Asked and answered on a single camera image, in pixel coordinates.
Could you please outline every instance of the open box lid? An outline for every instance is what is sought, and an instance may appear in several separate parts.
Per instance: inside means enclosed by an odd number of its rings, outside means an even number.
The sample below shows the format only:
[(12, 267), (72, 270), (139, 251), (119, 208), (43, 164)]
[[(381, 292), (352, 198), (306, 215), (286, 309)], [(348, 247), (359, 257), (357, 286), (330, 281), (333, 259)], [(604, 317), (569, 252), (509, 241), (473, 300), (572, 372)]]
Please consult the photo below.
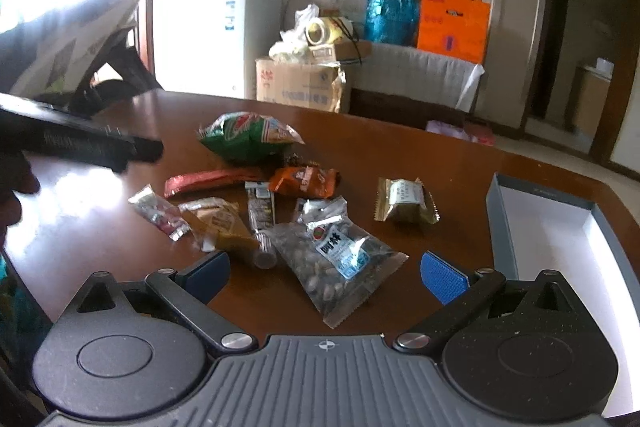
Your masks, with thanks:
[(562, 272), (618, 358), (605, 417), (640, 410), (640, 283), (593, 201), (503, 174), (486, 196), (494, 266), (507, 279)]

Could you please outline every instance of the white refrigerator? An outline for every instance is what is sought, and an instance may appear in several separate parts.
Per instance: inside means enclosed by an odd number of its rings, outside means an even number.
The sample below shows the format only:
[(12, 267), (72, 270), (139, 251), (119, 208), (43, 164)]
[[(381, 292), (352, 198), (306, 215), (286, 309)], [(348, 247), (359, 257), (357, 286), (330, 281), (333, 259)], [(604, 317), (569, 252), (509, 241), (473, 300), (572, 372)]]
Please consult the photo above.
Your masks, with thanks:
[(280, 40), (281, 0), (153, 0), (155, 74), (166, 90), (255, 99), (255, 59)]

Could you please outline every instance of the wooden table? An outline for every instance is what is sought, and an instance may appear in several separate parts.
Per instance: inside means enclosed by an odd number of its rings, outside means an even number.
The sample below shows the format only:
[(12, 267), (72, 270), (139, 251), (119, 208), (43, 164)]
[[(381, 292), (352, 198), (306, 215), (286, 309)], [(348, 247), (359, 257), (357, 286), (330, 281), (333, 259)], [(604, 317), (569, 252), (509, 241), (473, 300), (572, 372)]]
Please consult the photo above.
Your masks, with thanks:
[[(146, 184), (162, 193), (170, 176), (223, 166), (197, 141), (195, 132), (201, 124), (235, 110), (272, 114), (292, 125), (306, 141), (300, 152), (341, 172), (338, 194), (347, 199), (351, 219), (410, 257), (335, 333), (383, 332), (390, 337), (436, 310), (439, 304), (422, 285), (418, 271), (425, 250), (468, 269), (491, 266), (484, 198), (497, 171), (596, 201), (640, 273), (640, 230), (623, 203), (601, 182), (487, 146), (395, 124), (158, 90), (119, 103), (97, 117), (132, 133), (160, 137), (165, 152), (156, 165), (132, 164), (126, 174), (116, 175), (107, 169), (32, 158), (42, 190), (37, 196), (20, 197), (24, 215), (8, 233), (6, 252), (50, 318), (60, 315), (94, 271), (111, 271), (120, 281), (139, 280), (160, 267), (182, 269), (202, 255), (190, 238), (172, 243), (138, 216), (127, 198)], [(433, 194), (441, 221), (427, 234), (375, 222), (379, 176), (419, 176)], [(211, 194), (246, 204), (243, 187), (197, 197)], [(293, 200), (277, 197), (276, 206), (279, 222), (288, 221)], [(330, 331), (285, 266), (260, 271), (232, 262), (230, 282), (210, 306), (260, 339), (268, 333)]]

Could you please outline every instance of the person's hand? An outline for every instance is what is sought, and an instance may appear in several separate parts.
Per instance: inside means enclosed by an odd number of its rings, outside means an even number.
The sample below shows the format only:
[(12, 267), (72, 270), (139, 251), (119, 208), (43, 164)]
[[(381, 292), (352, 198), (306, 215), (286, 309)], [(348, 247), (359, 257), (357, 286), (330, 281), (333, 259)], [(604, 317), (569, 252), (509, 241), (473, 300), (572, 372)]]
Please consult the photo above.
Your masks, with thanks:
[(38, 190), (40, 183), (22, 153), (0, 152), (0, 248), (4, 245), (6, 228), (22, 217), (22, 206), (14, 192), (35, 194)]

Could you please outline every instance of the snack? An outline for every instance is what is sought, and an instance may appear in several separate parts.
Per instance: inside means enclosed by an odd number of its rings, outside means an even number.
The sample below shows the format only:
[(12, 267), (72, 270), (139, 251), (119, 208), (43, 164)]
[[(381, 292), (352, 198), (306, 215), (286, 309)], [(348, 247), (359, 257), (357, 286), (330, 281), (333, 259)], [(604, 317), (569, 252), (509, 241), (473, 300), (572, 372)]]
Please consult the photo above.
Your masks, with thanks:
[(269, 190), (299, 198), (331, 198), (337, 185), (338, 171), (319, 167), (285, 167), (269, 181)]
[(261, 179), (263, 179), (262, 171), (258, 168), (220, 169), (218, 171), (180, 174), (164, 182), (164, 197), (170, 198), (180, 192), (226, 187), (227, 185), (260, 181)]
[(420, 179), (411, 182), (379, 178), (374, 219), (435, 225), (440, 214)]
[(296, 207), (293, 209), (293, 215), (291, 216), (292, 223), (302, 223), (303, 214), (307, 214), (312, 210), (318, 208), (324, 208), (331, 203), (331, 200), (305, 200), (305, 198), (298, 198), (296, 201)]
[(249, 198), (249, 228), (260, 243), (260, 248), (254, 252), (254, 264), (262, 269), (273, 268), (278, 262), (278, 254), (271, 239), (263, 232), (275, 225), (273, 192), (264, 182), (246, 182), (244, 188)]
[(173, 241), (178, 241), (189, 232), (189, 225), (180, 216), (180, 210), (158, 196), (151, 185), (130, 197), (129, 203), (140, 216), (162, 230)]
[(260, 247), (239, 216), (237, 203), (222, 198), (205, 198), (178, 206), (196, 236), (213, 248), (237, 255), (253, 266), (253, 253)]
[(254, 112), (223, 114), (198, 133), (200, 142), (230, 162), (256, 163), (282, 153), (292, 143), (304, 143), (293, 127)]
[(266, 233), (331, 328), (408, 259), (351, 222), (344, 198), (310, 210), (300, 220)]

